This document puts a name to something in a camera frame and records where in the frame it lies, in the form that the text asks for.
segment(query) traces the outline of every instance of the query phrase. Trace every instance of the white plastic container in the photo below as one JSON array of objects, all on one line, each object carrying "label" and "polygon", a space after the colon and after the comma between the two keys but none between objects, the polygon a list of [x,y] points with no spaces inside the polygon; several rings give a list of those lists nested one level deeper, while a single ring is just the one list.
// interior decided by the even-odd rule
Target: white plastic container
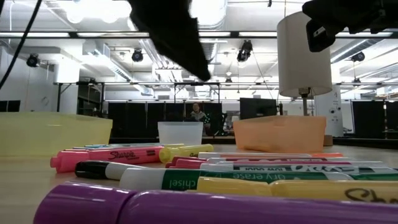
[{"label": "white plastic container", "polygon": [[201,144],[202,122],[158,122],[159,141],[161,144]]}]

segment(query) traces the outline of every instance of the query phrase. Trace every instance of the wooden table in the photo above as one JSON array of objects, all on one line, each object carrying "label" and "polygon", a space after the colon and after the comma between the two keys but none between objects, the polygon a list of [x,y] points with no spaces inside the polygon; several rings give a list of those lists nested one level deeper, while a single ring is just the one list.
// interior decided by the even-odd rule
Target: wooden table
[{"label": "wooden table", "polygon": [[[234,145],[215,145],[218,152],[236,152]],[[398,152],[385,149],[333,146],[325,152],[342,152],[346,157],[384,161],[398,167]],[[163,164],[145,164],[164,167]],[[114,180],[76,178],[74,173],[56,174],[49,157],[0,157],[0,224],[32,224],[37,206],[56,185],[77,181],[118,186]]]}]

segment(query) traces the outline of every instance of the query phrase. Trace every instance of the lamp shade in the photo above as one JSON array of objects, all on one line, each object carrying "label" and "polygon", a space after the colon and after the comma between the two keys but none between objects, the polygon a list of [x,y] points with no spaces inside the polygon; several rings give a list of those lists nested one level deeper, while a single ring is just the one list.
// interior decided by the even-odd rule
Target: lamp shade
[{"label": "lamp shade", "polygon": [[332,91],[330,49],[319,53],[310,51],[306,31],[309,20],[303,12],[296,12],[278,23],[279,93],[282,96],[298,97],[301,88],[311,88],[310,96]]}]

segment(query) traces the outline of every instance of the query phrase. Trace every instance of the black marker cap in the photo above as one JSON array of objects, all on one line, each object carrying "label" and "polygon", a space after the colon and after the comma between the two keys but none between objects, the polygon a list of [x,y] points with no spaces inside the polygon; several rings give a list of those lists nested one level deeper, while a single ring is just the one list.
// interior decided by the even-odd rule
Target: black marker cap
[{"label": "black marker cap", "polygon": [[108,179],[105,170],[109,163],[107,161],[78,162],[75,167],[75,174],[77,177],[88,179]]}]

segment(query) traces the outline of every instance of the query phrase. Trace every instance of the woman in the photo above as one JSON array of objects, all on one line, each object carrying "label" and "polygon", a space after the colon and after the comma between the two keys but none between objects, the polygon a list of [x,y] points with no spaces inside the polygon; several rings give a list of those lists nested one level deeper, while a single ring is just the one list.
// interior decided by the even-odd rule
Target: woman
[{"label": "woman", "polygon": [[200,111],[200,106],[198,103],[194,103],[192,105],[192,112],[191,117],[194,118],[196,121],[202,121],[206,118],[206,114]]}]

